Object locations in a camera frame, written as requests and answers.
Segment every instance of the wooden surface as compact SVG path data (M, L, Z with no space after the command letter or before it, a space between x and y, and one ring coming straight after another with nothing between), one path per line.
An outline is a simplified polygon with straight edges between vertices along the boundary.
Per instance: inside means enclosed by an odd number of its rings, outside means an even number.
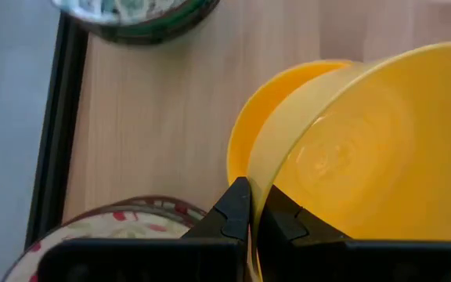
M209 209L227 189L235 118L274 74L449 40L451 0L222 0L163 45L91 37L64 219L147 194Z

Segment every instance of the gray floor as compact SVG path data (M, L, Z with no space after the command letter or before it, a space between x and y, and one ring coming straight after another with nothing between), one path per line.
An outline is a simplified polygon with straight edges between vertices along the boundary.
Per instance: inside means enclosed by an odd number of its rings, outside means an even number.
M0 279L23 250L58 18L47 0L0 0Z

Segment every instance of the black edge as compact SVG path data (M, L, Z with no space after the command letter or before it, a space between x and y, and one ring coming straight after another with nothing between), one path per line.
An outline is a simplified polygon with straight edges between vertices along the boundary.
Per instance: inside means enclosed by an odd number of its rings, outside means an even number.
M88 33L61 14L25 248L62 221Z

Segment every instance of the yellow plastic bowl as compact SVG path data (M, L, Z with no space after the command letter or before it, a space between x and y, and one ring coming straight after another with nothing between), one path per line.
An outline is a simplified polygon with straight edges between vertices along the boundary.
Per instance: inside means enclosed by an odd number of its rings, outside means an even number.
M247 177L253 243L273 183L353 238L451 240L451 42L305 83L265 121Z
M265 83L244 105L236 119L227 150L229 185L247 174L248 159L265 119L290 93L307 81L350 64L346 60L319 60L286 70Z

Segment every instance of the plate with red pattern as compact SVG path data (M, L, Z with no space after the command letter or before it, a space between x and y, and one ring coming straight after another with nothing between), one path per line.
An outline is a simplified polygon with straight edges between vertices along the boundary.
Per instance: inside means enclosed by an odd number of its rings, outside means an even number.
M88 211L64 223L28 248L3 281L37 282L41 257L64 240L74 238L180 238L205 212L170 197L137 197Z

